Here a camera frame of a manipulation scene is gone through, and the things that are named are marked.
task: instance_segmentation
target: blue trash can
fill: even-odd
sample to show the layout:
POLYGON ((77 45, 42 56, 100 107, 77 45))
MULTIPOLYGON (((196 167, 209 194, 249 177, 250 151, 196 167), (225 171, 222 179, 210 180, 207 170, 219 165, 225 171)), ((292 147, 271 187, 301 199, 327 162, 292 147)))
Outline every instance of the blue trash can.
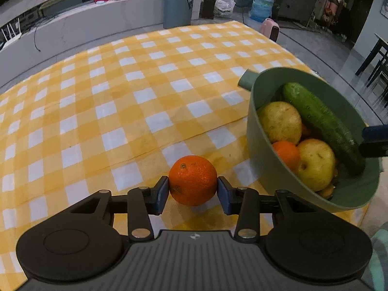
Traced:
POLYGON ((190 25, 193 2, 194 0, 164 0, 163 28, 190 25))

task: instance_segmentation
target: green bowl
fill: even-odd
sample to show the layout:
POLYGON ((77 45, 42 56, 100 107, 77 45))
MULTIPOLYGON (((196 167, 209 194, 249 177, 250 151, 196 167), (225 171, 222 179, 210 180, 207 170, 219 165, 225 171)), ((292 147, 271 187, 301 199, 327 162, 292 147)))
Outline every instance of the green bowl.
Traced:
POLYGON ((379 184, 382 171, 380 159, 366 159, 365 171, 356 177, 350 176, 345 166, 340 164, 336 189, 333 198, 328 201, 301 183, 274 152, 256 110, 271 101, 279 100, 279 90, 287 82, 299 82, 318 96, 343 121, 355 140, 358 143, 362 141, 361 132, 365 123, 358 112, 320 78, 285 67, 268 69, 260 74, 247 70, 241 77, 239 86, 251 91, 246 136, 252 169, 259 176, 262 186, 270 195, 274 195, 277 189, 287 189, 332 213, 365 206, 379 184))

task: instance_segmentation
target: yellow and white tablecloth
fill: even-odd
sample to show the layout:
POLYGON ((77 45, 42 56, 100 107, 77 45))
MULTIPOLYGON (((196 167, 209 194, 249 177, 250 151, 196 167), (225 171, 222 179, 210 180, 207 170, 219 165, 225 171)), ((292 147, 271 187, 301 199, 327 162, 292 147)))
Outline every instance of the yellow and white tablecloth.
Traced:
MULTIPOLYGON (((246 69, 310 69, 239 22, 162 30, 89 49, 0 96, 0 290, 26 277, 15 245, 23 232, 100 190, 153 186, 180 157, 209 159, 237 186, 265 190, 250 169, 246 69)), ((341 213, 359 225, 366 208, 341 213)), ((215 196, 189 208, 168 199, 155 232, 233 229, 215 196)), ((126 233, 126 220, 114 227, 126 233)), ((272 227, 261 221, 262 234, 272 227)))

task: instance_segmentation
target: cucumber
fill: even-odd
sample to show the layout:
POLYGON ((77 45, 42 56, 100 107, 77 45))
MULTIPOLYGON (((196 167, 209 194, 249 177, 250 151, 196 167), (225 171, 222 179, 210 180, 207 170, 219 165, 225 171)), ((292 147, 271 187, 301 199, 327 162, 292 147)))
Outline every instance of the cucumber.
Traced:
POLYGON ((284 100, 293 105, 303 122, 317 131, 351 175, 365 169, 365 159, 344 123, 313 93, 296 82, 283 85, 284 100))

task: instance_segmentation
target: water bottle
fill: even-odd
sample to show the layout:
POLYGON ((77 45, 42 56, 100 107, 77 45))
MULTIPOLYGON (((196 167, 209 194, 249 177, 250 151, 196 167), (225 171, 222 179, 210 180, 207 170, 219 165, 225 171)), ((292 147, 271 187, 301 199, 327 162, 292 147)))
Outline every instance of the water bottle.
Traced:
POLYGON ((262 23, 266 18, 271 17, 273 5, 274 0, 253 0, 249 17, 262 23))

